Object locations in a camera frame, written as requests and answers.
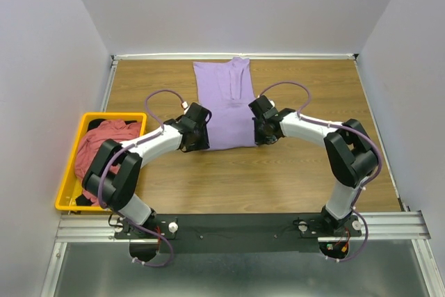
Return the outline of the purple t shirt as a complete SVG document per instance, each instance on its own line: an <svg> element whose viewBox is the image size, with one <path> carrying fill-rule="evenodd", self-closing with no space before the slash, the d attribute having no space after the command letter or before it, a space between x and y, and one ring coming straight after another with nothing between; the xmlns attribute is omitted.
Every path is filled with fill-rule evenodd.
<svg viewBox="0 0 445 297"><path fill-rule="evenodd" d="M255 100L250 60L194 62L193 69L199 104L212 113L207 125L209 149L254 147L253 113L248 106Z"/></svg>

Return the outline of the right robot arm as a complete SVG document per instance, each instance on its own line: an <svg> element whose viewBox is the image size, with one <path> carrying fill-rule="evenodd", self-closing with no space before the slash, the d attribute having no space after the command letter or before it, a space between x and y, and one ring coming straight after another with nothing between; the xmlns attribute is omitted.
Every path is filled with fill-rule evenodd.
<svg viewBox="0 0 445 297"><path fill-rule="evenodd" d="M363 188L382 169L382 155L362 124L355 119L331 122L293 109L278 111L264 95L248 104L253 113L257 145L281 138L298 138L324 147L335 178L330 199L316 215L321 232L332 234L350 219Z"/></svg>

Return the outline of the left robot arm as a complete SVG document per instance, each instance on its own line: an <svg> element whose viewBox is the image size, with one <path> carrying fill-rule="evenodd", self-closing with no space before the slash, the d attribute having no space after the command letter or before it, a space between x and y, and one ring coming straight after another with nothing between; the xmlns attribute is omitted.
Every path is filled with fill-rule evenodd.
<svg viewBox="0 0 445 297"><path fill-rule="evenodd" d="M155 210L136 195L140 170L163 154L209 148L210 110L193 102L184 114L162 122L144 136L128 141L105 140L82 180L82 188L99 204L147 230L154 230Z"/></svg>

